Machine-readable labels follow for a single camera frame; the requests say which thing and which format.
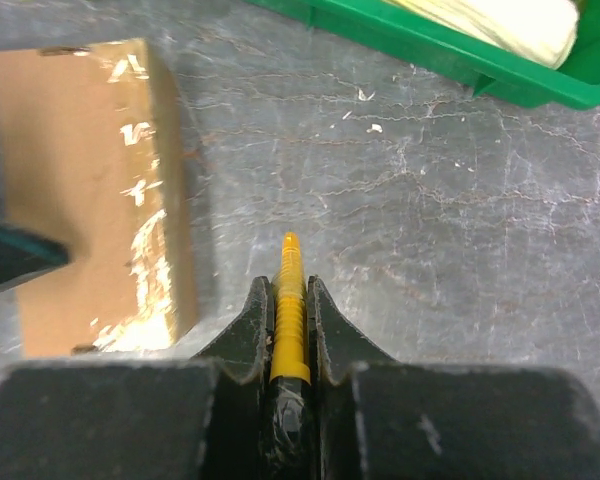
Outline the brown cardboard express box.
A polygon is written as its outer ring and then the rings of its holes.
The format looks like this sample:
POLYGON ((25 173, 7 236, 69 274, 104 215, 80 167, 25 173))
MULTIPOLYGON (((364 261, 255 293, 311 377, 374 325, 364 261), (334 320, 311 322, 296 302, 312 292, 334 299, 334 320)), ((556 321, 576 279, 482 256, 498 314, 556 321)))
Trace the brown cardboard express box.
POLYGON ((141 38, 0 51, 7 217, 70 254, 16 290, 27 356, 165 349, 195 325, 177 97, 141 38))

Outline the yellow utility knife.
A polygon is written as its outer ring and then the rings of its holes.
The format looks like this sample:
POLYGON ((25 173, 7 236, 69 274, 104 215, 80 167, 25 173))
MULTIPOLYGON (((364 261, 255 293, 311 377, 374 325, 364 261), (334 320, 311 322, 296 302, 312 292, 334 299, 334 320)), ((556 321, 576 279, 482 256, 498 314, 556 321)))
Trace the yellow utility knife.
POLYGON ((308 479, 312 462, 306 282, 298 236, 284 235, 274 279, 275 318, 261 429, 263 479, 308 479))

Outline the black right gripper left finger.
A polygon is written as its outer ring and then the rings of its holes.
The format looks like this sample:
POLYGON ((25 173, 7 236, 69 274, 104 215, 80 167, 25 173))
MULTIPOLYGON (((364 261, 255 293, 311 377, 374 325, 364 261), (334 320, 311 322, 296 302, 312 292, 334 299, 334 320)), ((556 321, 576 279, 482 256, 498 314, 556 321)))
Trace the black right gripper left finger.
POLYGON ((266 382, 272 346, 272 285, 252 280, 242 310, 193 359, 215 359, 240 384, 266 382))

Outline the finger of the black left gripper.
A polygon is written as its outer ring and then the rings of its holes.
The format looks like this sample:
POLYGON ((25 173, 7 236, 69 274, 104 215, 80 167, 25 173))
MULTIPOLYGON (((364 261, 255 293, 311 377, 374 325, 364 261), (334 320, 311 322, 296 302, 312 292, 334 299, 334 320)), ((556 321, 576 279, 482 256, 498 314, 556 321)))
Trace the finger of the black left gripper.
POLYGON ((69 263, 65 245, 0 221, 0 292, 69 263))

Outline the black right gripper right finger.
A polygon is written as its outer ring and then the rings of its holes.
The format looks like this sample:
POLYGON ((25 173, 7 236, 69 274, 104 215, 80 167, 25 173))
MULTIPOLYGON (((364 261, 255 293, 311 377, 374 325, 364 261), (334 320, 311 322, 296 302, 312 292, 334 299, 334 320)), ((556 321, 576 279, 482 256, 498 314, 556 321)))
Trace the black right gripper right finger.
POLYGON ((324 281, 311 276, 307 287, 312 379, 340 383, 354 363, 396 363, 336 306, 324 281))

